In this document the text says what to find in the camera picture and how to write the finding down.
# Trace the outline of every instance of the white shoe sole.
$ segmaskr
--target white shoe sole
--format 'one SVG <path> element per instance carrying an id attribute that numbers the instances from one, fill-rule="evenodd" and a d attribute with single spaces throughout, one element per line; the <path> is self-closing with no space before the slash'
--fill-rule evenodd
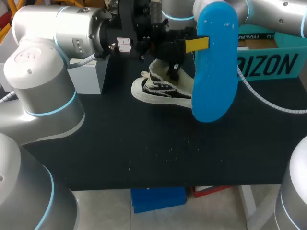
<path id="1" fill-rule="evenodd" d="M 173 98 L 151 95 L 143 92 L 141 83 L 145 78 L 136 79 L 131 86 L 131 94 L 136 99 L 150 104 L 175 104 L 187 108 L 192 107 L 192 100 L 186 98 Z"/>

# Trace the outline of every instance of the canvas sneaker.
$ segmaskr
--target canvas sneaker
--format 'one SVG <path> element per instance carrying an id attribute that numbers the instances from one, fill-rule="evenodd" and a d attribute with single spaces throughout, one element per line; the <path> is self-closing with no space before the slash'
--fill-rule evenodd
<path id="1" fill-rule="evenodd" d="M 178 71 L 178 80 L 170 79 L 169 67 L 156 59 L 149 66 L 149 72 L 141 72 L 131 87 L 132 95 L 146 103 L 175 104 L 191 108 L 194 80 L 182 68 Z"/>

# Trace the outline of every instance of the blue insole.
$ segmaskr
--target blue insole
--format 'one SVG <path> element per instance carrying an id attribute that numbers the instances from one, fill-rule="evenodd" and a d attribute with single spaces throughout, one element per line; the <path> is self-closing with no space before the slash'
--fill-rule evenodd
<path id="1" fill-rule="evenodd" d="M 196 51 L 192 111 L 201 122 L 222 117 L 237 90 L 238 19 L 226 2 L 206 6 L 198 19 L 197 35 L 209 36 L 209 49 Z"/>

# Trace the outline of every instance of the red object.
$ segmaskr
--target red object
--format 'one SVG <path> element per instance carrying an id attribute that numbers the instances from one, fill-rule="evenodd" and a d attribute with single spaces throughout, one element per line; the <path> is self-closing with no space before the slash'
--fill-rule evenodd
<path id="1" fill-rule="evenodd" d="M 8 11 L 0 17 L 0 29 L 3 29 L 9 22 L 12 16 L 12 12 Z"/>
<path id="2" fill-rule="evenodd" d="M 223 189 L 227 189 L 227 188 L 230 188 L 232 187 L 231 185 L 224 185 L 224 186 L 213 186 L 211 188 L 207 188 L 207 189 L 204 189 L 204 190 L 201 190 L 201 191 L 198 191 L 196 192 L 195 191 L 195 188 L 192 187 L 192 193 L 193 195 L 198 198 L 198 197 L 201 197 L 201 196 L 205 196 L 205 195 L 208 195 L 208 194 L 211 194 L 211 193 L 215 193 L 215 192 L 218 192 L 218 191 L 221 191 Z"/>

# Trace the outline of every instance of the table surface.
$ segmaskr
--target table surface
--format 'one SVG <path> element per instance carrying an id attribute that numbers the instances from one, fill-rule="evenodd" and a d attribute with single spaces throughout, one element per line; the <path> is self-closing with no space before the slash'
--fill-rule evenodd
<path id="1" fill-rule="evenodd" d="M 72 190 L 281 183 L 307 134 L 307 115 L 276 111 L 240 82 L 229 111 L 200 123 L 190 109 L 132 97 L 131 84 L 150 61 L 110 59 L 104 93 L 79 95 L 81 128 L 25 148 Z M 307 108 L 299 78 L 251 85 L 279 106 Z"/>

